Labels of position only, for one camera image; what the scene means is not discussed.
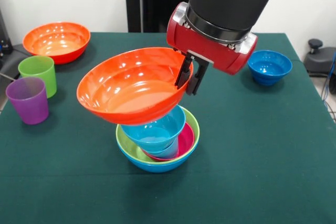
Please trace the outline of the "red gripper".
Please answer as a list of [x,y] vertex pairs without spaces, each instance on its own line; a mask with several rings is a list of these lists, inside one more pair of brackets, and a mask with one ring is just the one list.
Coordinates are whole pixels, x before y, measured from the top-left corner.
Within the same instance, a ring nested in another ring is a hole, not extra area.
[[[209,63],[222,72],[236,74],[254,52],[258,37],[253,33],[248,33],[247,37],[237,44],[213,41],[195,31],[187,23],[187,6],[186,2],[181,2],[175,8],[167,26],[166,40],[170,46],[180,52],[185,54],[189,52],[205,60],[197,61],[198,69],[186,88],[188,95],[196,95]],[[175,82],[178,89],[187,82],[190,76],[190,65],[193,61],[191,54],[184,55],[185,58]]]

